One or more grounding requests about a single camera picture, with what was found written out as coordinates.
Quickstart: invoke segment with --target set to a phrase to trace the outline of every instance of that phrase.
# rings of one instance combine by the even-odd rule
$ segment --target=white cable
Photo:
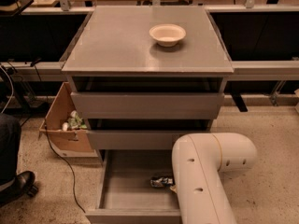
[[[14,89],[13,89],[12,81],[11,81],[11,79],[10,79],[8,73],[6,72],[6,70],[5,70],[1,65],[0,65],[0,68],[1,68],[1,70],[7,75],[7,78],[8,78],[8,80],[9,80],[9,82],[10,82],[10,86],[11,86],[11,94],[10,94],[9,100],[7,101],[7,104],[5,105],[5,107],[4,107],[4,108],[2,109],[2,111],[1,111],[1,113],[3,113],[3,112],[6,110],[6,108],[8,107],[8,104],[9,104],[10,101],[11,101],[11,98],[12,98],[12,96],[13,96],[13,94],[14,94]]]

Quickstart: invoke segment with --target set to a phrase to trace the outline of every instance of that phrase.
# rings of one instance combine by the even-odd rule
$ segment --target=cardboard box
[[[296,94],[297,97],[299,98],[299,89],[295,91],[295,94]],[[297,106],[295,107],[295,109],[296,109],[297,112],[299,113],[299,103],[297,104]]]
[[[64,152],[64,156],[74,157],[74,152],[95,153],[90,146],[85,130],[62,131],[63,123],[67,121],[70,113],[75,110],[70,93],[69,84],[67,82],[63,83],[39,132],[47,135],[49,140]],[[72,155],[67,155],[67,151],[72,151]]]

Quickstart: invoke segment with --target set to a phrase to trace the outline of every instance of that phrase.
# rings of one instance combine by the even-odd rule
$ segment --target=person
[[[16,175],[20,140],[18,120],[0,113],[0,207],[28,192],[36,179],[31,171]]]

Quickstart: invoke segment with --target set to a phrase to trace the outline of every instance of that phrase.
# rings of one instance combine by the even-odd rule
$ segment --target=cabinet
[[[180,25],[186,37],[172,48],[157,45],[149,30],[161,23]],[[108,150],[99,203],[88,219],[179,223],[177,197],[151,188],[148,179],[172,172],[171,148],[181,135],[208,131],[233,73],[205,10],[97,7],[63,72],[91,146],[99,156]]]

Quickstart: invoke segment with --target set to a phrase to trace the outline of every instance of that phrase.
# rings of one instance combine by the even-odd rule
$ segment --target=gray countertop
[[[150,37],[151,27],[172,23],[186,30],[173,48]],[[233,68],[203,7],[97,7],[63,72],[232,74]]]

